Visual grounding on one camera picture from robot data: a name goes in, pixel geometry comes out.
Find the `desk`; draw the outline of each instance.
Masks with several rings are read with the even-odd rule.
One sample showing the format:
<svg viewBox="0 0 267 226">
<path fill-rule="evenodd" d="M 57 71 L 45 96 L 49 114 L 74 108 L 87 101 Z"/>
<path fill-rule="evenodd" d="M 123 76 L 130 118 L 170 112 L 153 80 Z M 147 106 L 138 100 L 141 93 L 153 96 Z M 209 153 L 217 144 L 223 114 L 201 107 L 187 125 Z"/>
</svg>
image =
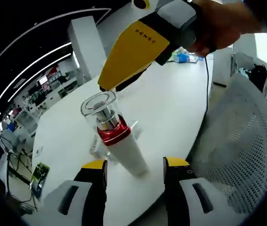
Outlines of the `desk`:
<svg viewBox="0 0 267 226">
<path fill-rule="evenodd" d="M 208 59 L 208 67 L 211 84 L 213 60 Z M 32 166 L 35 168 L 39 161 L 50 166 L 43 197 L 65 180 L 73 179 L 82 165 L 94 160 L 89 149 L 95 132 L 81 115 L 80 107 L 98 92 L 95 78 L 41 116 Z M 206 66 L 199 61 L 164 66 L 153 63 L 136 82 L 117 94 L 124 118 L 138 120 L 142 129 L 138 145 L 150 170 L 135 178 L 120 164 L 108 163 L 104 225 L 128 225 L 163 193 L 162 158 L 188 156 L 206 110 L 206 92 Z"/>
</svg>

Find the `ceiling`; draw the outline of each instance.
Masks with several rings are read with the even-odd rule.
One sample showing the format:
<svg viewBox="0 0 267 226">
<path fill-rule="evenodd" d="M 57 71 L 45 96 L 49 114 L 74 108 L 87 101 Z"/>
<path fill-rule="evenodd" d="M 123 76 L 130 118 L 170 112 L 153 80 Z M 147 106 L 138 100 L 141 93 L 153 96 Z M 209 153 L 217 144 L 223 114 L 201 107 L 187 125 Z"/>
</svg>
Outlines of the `ceiling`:
<svg viewBox="0 0 267 226">
<path fill-rule="evenodd" d="M 130 1 L 0 1 L 0 95 L 32 62 L 69 42 L 67 28 L 72 19 L 93 16 L 95 22 L 100 23 L 128 2 Z M 8 99 L 15 92 L 12 89 L 15 84 L 23 78 L 30 78 L 43 67 L 72 51 L 72 46 L 68 45 L 26 70 L 0 99 L 0 112 L 8 107 Z"/>
</svg>

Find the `oval table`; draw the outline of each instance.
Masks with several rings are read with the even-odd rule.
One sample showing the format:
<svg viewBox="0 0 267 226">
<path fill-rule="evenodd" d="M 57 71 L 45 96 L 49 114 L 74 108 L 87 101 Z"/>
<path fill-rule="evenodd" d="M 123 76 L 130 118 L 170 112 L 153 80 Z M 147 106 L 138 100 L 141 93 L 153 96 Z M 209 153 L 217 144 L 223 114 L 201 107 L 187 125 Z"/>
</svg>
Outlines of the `oval table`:
<svg viewBox="0 0 267 226">
<path fill-rule="evenodd" d="M 213 59 L 208 59 L 209 90 Z M 207 72 L 196 64 L 153 63 L 143 75 L 118 93 L 125 120 L 138 120 L 138 145 L 149 172 L 136 178 L 120 164 L 108 163 L 105 226 L 125 226 L 142 215 L 163 193 L 163 157 L 185 159 L 206 110 Z M 80 113 L 82 102 L 99 92 L 97 78 L 64 97 L 40 118 L 32 167 L 50 167 L 42 197 L 65 180 L 74 179 L 89 154 L 95 132 Z"/>
</svg>

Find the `human hand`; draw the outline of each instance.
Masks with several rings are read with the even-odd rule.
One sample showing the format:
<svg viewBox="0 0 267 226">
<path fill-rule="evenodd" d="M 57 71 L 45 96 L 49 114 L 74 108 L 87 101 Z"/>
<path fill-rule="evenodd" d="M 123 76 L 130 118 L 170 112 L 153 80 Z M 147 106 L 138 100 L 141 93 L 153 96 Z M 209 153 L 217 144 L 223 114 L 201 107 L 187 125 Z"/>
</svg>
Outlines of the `human hand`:
<svg viewBox="0 0 267 226">
<path fill-rule="evenodd" d="M 197 39 L 188 49 L 205 57 L 212 48 L 222 49 L 237 41 L 241 34 L 260 32 L 262 26 L 243 2 L 219 4 L 212 0 L 194 0 L 200 6 Z"/>
</svg>

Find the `mesh chair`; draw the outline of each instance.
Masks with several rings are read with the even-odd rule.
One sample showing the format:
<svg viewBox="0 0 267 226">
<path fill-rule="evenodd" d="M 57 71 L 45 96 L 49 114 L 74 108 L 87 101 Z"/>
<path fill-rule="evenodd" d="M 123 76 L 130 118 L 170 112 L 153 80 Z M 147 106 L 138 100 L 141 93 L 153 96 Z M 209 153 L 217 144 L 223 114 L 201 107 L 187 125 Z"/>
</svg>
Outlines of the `mesh chair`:
<svg viewBox="0 0 267 226">
<path fill-rule="evenodd" d="M 235 74 L 209 110 L 189 156 L 199 178 L 210 181 L 237 213 L 250 214 L 267 191 L 267 100 Z"/>
</svg>

